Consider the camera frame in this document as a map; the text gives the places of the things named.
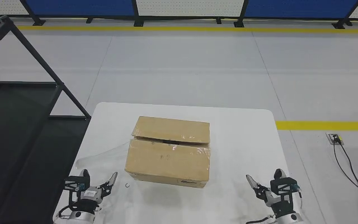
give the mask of white wall panel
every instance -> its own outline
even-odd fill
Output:
[[[354,12],[351,14],[350,18],[358,18],[358,7],[354,10]]]
[[[244,0],[137,0],[140,16],[239,16]]]
[[[0,15],[28,15],[19,0],[0,0]]]

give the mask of black shelf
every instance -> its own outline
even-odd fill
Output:
[[[85,116],[49,117],[8,193],[0,213],[2,222],[51,223],[63,179],[69,175],[89,122]]]
[[[0,201],[30,153],[62,87],[55,82],[0,82]]]
[[[53,223],[52,217],[91,116],[20,30],[0,17],[54,82],[0,82],[0,223]],[[50,116],[60,94],[84,116]]]

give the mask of floor tape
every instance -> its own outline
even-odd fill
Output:
[[[169,27],[169,26],[18,26],[20,30],[53,31],[196,31],[196,32],[300,32],[317,34],[358,34],[358,29],[296,29],[296,28],[257,28],[257,27]]]
[[[358,122],[276,121],[277,130],[358,130]]]

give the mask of concrete floor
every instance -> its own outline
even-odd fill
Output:
[[[27,20],[16,22],[29,24]],[[215,26],[211,23],[146,25]],[[223,26],[231,23],[225,21]],[[45,25],[85,23],[48,20]],[[133,24],[102,20],[91,24],[107,25]],[[331,28],[318,22],[246,22],[246,27],[273,26]],[[269,109],[276,120],[358,120],[358,34],[23,33],[90,114],[99,102],[107,101]],[[0,52],[1,81],[51,81],[13,35],[1,40]],[[63,95],[53,114],[81,112]],[[303,210],[309,223],[356,223],[358,191],[337,166],[327,131],[279,131],[290,175],[303,190]],[[358,133],[340,135],[358,170]],[[348,172],[343,153],[339,151],[338,157]]]

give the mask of electrical outlet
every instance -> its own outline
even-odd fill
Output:
[[[333,140],[334,140],[334,137],[333,137],[333,136],[334,136],[335,134],[336,134],[336,133],[326,133],[326,136],[327,136],[327,138],[328,138],[328,141],[330,142],[331,145],[333,145],[333,143],[334,143],[334,141],[333,141]],[[336,134],[336,135],[338,135],[338,138],[340,138],[342,145],[344,145],[344,142],[343,142],[342,137],[341,137],[339,134]]]

